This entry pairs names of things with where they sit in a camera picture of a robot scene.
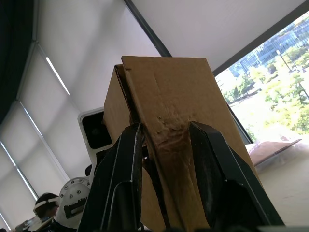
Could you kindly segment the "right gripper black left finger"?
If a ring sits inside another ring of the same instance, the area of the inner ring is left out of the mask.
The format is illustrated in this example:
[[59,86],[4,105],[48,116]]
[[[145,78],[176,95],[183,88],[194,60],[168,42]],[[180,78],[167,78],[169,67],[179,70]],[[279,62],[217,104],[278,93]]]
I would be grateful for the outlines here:
[[136,232],[142,192],[142,124],[126,127],[97,166],[80,232]]

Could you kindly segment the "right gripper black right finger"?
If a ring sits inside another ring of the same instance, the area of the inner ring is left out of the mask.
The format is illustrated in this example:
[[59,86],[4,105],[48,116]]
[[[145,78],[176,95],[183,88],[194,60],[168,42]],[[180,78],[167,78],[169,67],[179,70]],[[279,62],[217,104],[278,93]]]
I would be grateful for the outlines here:
[[284,225],[251,167],[218,130],[191,122],[189,133],[197,186],[212,229]]

